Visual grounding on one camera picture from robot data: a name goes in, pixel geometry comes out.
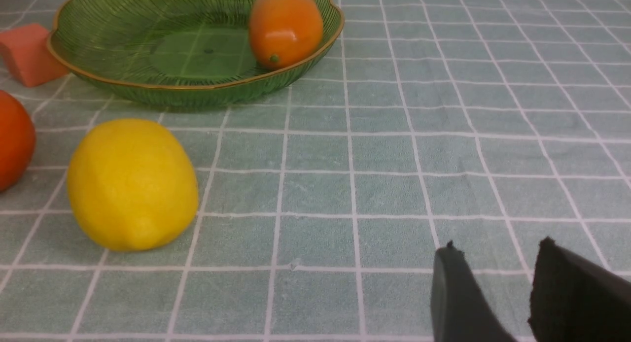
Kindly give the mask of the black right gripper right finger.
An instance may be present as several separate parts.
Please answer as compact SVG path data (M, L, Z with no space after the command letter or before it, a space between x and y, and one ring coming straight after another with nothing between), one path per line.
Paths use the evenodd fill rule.
M546 237L539 243L528 324L538 342L628 342L630 283Z

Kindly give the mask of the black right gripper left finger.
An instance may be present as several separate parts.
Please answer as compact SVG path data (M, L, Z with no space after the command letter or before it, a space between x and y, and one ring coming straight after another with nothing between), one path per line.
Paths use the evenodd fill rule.
M435 342L514 342L487 303L464 252L449 241L433 257L430 297Z

